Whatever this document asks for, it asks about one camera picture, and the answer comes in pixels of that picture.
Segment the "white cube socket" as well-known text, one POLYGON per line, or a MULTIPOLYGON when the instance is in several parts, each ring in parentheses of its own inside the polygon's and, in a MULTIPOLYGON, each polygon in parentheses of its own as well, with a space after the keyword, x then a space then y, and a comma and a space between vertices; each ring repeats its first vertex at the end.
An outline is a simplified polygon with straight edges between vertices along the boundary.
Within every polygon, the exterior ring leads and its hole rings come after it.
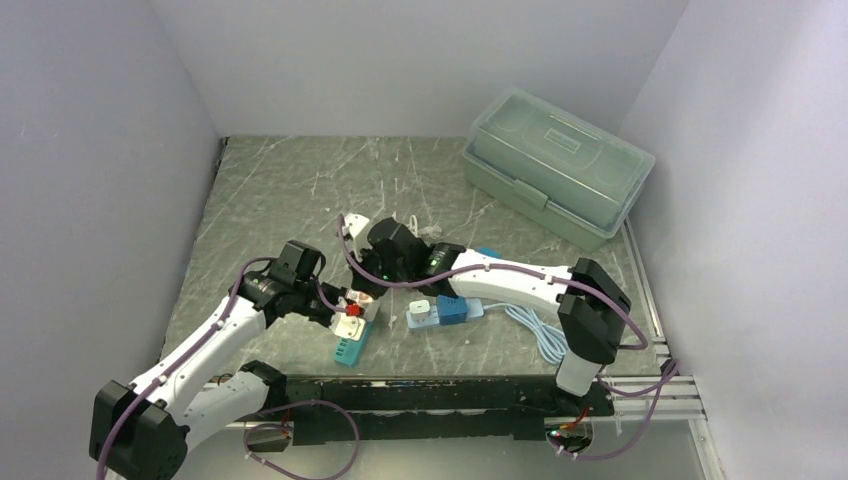
POLYGON ((380 310, 380 301, 367 293, 349 289, 346 293, 346 300, 351 305, 358 307, 358 317, 366 322, 373 322, 380 310))

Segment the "small white charger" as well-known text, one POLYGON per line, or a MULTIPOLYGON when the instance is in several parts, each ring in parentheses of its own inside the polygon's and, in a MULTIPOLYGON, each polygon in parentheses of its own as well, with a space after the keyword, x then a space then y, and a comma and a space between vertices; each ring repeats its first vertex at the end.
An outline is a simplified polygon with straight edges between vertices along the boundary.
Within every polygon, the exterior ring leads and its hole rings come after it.
POLYGON ((427 299, 415 300, 408 305, 408 315, 412 322, 426 321, 431 312, 431 304, 427 299))

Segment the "teal power strip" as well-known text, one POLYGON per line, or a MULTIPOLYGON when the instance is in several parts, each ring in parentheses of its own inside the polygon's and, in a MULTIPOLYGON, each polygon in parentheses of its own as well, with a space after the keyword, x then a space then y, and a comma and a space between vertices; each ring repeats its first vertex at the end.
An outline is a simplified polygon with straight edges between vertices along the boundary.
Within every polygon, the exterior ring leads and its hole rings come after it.
MULTIPOLYGON (((364 270, 360 266, 360 261, 358 261, 350 251, 349 242, 344 239, 342 227, 344 215, 339 216, 336 219, 336 237, 340 242, 340 246, 342 247, 342 254, 344 260, 349 268, 351 273, 351 281, 350 281, 350 289, 358 290, 368 295, 374 297, 375 299, 380 299, 383 295, 388 293, 391 290, 417 290, 420 292, 425 292, 428 290, 429 285, 425 282, 425 280, 429 277, 425 271, 425 278, 422 280, 414 281, 414 282, 401 282, 401 283, 390 283, 385 282, 379 278, 375 278, 371 274, 369 274, 366 270, 364 270)), ((393 218, 398 223, 405 225, 415 236, 416 233, 406 224, 399 222, 394 217, 385 217, 385 218, 393 218)), ((376 224, 377 221, 371 220, 371 227, 376 224)), ((336 363, 340 365, 344 365, 347 367, 355 366, 362 354, 362 350, 366 345, 370 332, 372 330, 372 323, 366 328, 365 334, 359 341, 353 340, 340 340, 336 347, 336 352, 334 354, 334 360, 336 363)))

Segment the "blue cube adapter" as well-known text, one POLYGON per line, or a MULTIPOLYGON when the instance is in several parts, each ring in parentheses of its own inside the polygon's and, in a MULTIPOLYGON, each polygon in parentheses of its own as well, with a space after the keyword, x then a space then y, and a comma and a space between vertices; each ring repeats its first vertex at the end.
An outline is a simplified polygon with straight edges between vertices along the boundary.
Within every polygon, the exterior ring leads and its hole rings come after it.
POLYGON ((437 318, 440 326, 465 323, 468 318, 468 304, 464 297, 440 295, 436 298, 437 318))

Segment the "white blue charger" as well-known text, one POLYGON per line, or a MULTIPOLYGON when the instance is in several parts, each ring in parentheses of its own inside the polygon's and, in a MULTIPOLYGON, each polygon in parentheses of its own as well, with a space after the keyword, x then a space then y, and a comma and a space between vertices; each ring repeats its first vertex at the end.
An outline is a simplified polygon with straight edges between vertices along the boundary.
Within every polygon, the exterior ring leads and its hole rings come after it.
POLYGON ((495 258, 495 259, 501 258, 501 256, 497 252, 495 252, 495 251, 493 251, 489 248, 479 248, 479 249, 477 249, 477 252, 480 253, 481 255, 491 257, 491 258, 495 258))

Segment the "light blue power strip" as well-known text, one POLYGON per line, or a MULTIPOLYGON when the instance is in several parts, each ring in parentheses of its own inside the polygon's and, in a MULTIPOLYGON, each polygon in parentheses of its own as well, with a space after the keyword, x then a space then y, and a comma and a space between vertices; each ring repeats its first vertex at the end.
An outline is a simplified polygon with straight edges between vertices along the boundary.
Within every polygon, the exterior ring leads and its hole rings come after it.
MULTIPOLYGON (((564 333, 557 327, 542 320, 534 310, 510 303, 496 302, 484 304, 479 298, 466 298, 469 312, 467 322, 483 318, 489 311, 502 310, 508 317, 529 330, 535 337, 536 345, 542 359, 558 365, 569 352, 569 346, 564 333)), ((433 327, 446 327, 438 324, 436 299, 428 300, 431 312, 426 321, 415 323, 409 319, 408 307, 405 311, 407 326, 411 330, 422 330, 433 327)))

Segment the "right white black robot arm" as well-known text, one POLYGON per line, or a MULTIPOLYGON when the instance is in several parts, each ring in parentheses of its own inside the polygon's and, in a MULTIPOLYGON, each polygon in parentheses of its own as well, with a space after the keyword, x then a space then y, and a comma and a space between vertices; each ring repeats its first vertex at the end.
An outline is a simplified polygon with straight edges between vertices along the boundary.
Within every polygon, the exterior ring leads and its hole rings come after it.
POLYGON ((451 243, 427 244, 391 217, 376 223, 358 214, 338 220, 353 287, 373 297, 408 289, 428 297, 479 297, 527 307, 560 322, 568 347, 551 401, 574 415, 590 399, 596 377, 623 349, 633 328, 630 301, 595 261, 539 266, 498 259, 451 243))

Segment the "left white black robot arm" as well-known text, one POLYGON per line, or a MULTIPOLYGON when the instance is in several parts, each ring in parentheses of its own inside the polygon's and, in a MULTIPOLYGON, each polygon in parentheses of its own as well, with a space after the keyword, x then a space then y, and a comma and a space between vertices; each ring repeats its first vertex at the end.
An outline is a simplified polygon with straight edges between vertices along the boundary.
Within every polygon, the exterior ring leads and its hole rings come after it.
POLYGON ((201 325, 170 354, 127 384, 111 381, 94 400, 89 455, 98 479, 171 479, 189 453, 226 424, 256 413, 279 417, 286 377, 261 361, 223 384, 206 383, 275 321, 297 314, 329 328, 346 312, 348 289, 319 280, 317 249, 291 240, 276 257, 243 264, 201 325))

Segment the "green plastic toolbox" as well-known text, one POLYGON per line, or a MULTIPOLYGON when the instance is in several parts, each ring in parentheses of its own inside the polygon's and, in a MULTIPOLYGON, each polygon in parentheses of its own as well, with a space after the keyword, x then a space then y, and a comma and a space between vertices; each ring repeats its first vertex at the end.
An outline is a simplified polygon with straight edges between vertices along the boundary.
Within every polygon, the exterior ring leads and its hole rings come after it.
POLYGON ((475 120, 462 156, 469 182, 588 251, 617 234, 656 163, 518 88, 475 120))

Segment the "black base frame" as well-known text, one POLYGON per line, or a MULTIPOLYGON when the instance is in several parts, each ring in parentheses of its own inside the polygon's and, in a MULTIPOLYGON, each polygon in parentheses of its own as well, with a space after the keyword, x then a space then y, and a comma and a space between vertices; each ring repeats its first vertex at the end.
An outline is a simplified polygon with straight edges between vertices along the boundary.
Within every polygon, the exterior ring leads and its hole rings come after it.
POLYGON ((610 394, 559 389, 551 374, 477 376, 307 376, 288 378, 246 421, 287 418, 296 446, 331 441, 509 437, 541 441, 578 416, 611 417, 610 394), (280 407, 294 404, 285 415, 280 407))

